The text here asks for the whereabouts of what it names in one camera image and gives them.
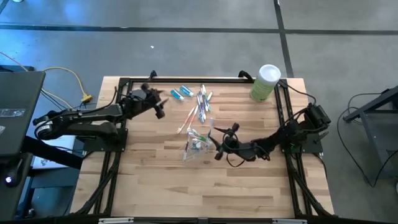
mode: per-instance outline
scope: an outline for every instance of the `blue toothpaste tube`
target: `blue toothpaste tube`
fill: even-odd
[[[181,87],[180,87],[180,90],[181,90],[181,92],[183,92],[185,95],[190,96],[190,97],[193,97],[193,93],[192,93],[192,91],[191,91],[188,87],[186,87],[186,86],[181,86]]]
[[[183,101],[184,100],[184,97],[176,90],[176,89],[173,89],[172,91],[170,91],[171,92],[171,94],[174,96],[174,98],[176,98],[176,99],[178,99],[178,100],[180,100],[180,101]]]

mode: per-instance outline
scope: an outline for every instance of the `concrete floor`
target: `concrete floor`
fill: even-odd
[[[393,0],[280,0],[280,7],[286,29],[398,29],[398,2]],[[278,28],[272,0],[9,1],[0,24]],[[351,96],[398,84],[397,41],[398,35],[287,35],[294,77],[305,79],[308,92],[333,121],[322,142],[333,207],[341,217],[398,222],[396,180],[380,180],[375,188],[366,185],[336,133],[337,117]],[[256,74],[261,65],[271,63],[286,77],[281,49],[279,34],[0,30],[0,50],[38,70],[70,68],[94,96],[105,75],[149,75],[151,70],[159,75],[235,77],[240,70]],[[0,64],[12,62],[0,57]],[[63,88],[52,85],[56,82]],[[44,86],[79,105],[81,93],[73,75],[48,72]],[[358,98],[353,104],[370,99]],[[53,109],[40,98],[34,117]],[[367,175],[374,176],[381,164],[374,160],[363,129],[342,124],[341,132]],[[67,200],[61,193],[53,195]],[[35,198],[35,204],[45,201]]]

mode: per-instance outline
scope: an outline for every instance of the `wooden table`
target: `wooden table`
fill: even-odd
[[[109,103],[119,78],[104,77],[97,106]],[[288,83],[305,92],[303,79],[290,78]],[[176,134],[176,130],[197,100],[186,98],[182,103],[174,99],[170,91],[178,89],[180,83],[150,85],[165,90],[162,99],[170,98],[164,109],[166,116],[157,119],[155,111],[150,110],[128,121],[127,147],[119,166],[112,216],[294,217],[286,162],[278,147],[271,154],[271,161],[258,159],[245,162],[239,168],[230,167],[225,156],[221,161],[214,160],[215,153],[184,163],[179,149],[187,137],[185,129],[181,134]],[[200,89],[197,83],[187,83],[186,86],[194,93]],[[206,84],[206,89],[214,92],[208,118],[213,117],[214,125],[219,128],[229,128],[238,122],[241,127],[237,134],[242,142],[267,137],[279,127],[275,95],[271,94],[263,103],[256,103],[249,96],[251,87],[252,84],[242,83]],[[290,98],[294,113],[308,104],[306,96],[294,91],[290,91]],[[193,128],[199,133],[207,133],[208,120],[201,124],[195,119]],[[222,133],[212,130],[212,136],[220,141]],[[71,212],[81,208],[98,185],[103,157],[103,152],[95,152],[83,161]],[[241,162],[234,155],[229,158],[233,164]],[[324,208],[333,213],[321,162],[312,154],[304,154],[302,159],[309,189]],[[301,190],[298,195],[300,208],[304,211]],[[103,198],[102,209],[106,201],[106,197]]]

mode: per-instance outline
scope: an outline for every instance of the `white lid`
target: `white lid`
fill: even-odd
[[[269,83],[277,83],[280,79],[280,70],[275,65],[263,65],[259,70],[258,78]]]

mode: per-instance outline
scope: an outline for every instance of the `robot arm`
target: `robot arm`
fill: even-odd
[[[223,153],[234,153],[245,161],[255,161],[256,158],[270,160],[269,154],[277,145],[300,146],[307,141],[307,135],[317,134],[329,127],[330,119],[321,106],[311,103],[297,113],[299,116],[304,114],[304,121],[299,123],[297,118],[290,118],[273,135],[268,138],[254,139],[250,142],[239,142],[235,132],[239,129],[239,124],[234,123],[232,128],[220,129],[224,133],[223,142],[220,144],[210,137],[218,151],[215,159],[220,160]]]
[[[163,118],[163,105],[160,93],[162,91],[149,88],[143,84],[141,89],[133,90],[127,95],[122,95],[119,102],[94,110],[63,110],[50,111],[46,115],[34,119],[37,139],[50,140],[63,135],[94,136],[103,139],[118,138],[116,124],[154,108],[156,117]],[[92,121],[108,121],[100,125],[90,124]]]

